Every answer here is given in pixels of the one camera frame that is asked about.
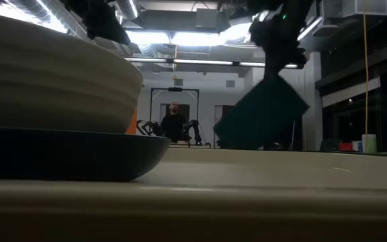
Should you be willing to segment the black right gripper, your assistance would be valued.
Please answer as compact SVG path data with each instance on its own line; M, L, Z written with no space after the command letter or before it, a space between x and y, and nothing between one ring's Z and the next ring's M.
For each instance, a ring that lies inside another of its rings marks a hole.
M272 80L283 66L306 64L305 50L298 41L305 19L305 9L283 9L271 19L251 24L251 41L265 53L264 81Z

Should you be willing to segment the teal cloth napkin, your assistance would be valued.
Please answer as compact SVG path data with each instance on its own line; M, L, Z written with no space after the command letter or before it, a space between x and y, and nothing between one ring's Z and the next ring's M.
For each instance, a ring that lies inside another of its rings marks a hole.
M308 110L309 105L279 75L260 81L214 125L220 145L258 149Z

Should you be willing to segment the beige ribbed bowl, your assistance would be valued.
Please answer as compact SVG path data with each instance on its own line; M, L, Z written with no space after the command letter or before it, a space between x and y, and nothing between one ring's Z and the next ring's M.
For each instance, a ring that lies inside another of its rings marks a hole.
M119 55L0 16L0 127L123 133L142 84Z

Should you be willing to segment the orange plastic mug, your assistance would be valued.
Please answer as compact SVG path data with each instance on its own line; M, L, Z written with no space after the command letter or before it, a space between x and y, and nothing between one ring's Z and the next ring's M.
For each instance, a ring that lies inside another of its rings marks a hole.
M126 134L136 134L136 122L137 122L137 108L135 108L131 121L129 123L129 126L125 131Z

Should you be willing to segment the black round plate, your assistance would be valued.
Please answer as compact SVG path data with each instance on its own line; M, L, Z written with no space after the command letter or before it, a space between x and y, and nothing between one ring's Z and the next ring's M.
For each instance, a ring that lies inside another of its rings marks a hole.
M158 136L0 128L0 179L129 182L156 167L169 144Z

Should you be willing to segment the beige plastic tray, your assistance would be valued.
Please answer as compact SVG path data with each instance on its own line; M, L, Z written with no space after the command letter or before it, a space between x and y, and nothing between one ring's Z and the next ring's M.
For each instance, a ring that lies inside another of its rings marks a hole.
M129 183L0 180L0 242L387 242L387 156L170 149Z

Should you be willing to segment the black curtain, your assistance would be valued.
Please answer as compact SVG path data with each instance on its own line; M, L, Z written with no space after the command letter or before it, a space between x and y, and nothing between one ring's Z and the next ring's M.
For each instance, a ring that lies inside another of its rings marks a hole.
M283 126L279 134L279 144L289 151L301 151L303 147L302 117Z

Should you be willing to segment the long ceiling light bar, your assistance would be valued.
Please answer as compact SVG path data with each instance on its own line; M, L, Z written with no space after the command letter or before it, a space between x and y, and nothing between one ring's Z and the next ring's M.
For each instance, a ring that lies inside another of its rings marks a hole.
M255 68L265 67L265 63L261 63L261 62L244 62L244 61L229 61L229 60L196 60L196 59L185 59L185 58L137 58L137 57L126 57L126 60L131 63L218 65L218 66L255 67Z

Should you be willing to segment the person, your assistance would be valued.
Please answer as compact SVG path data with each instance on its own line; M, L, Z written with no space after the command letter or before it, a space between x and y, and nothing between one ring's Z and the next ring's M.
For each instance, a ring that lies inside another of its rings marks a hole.
M164 136L170 138L173 143L177 143L183 136L183 125L187 124L186 118L179 113L177 102L171 102L169 105L169 114L161 122L161 128Z

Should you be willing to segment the pale green cup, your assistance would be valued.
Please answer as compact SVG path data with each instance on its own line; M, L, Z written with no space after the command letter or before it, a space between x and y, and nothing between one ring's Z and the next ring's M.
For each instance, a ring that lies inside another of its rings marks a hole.
M377 152L377 136L375 134L363 134L361 136L364 153Z

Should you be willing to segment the round silver air duct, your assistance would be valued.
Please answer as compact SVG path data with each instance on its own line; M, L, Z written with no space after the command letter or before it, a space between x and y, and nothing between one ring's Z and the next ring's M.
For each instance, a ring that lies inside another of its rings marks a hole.
M120 12L125 19L136 19L140 15L140 5L137 0L116 0Z

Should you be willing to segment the black gantry frame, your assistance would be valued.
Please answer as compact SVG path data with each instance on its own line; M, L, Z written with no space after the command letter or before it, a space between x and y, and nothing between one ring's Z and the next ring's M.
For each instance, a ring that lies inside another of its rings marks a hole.
M159 95L163 91L168 91L168 92L174 92L174 93L188 93L195 101L196 101L196 117L194 120L198 120L199 118L199 104L200 104L200 90L199 89L186 89L182 87L168 87L168 88L163 88L163 87L152 87L150 89L150 98L149 98L149 115L148 115L148 121L153 121L153 102L154 99L159 97Z

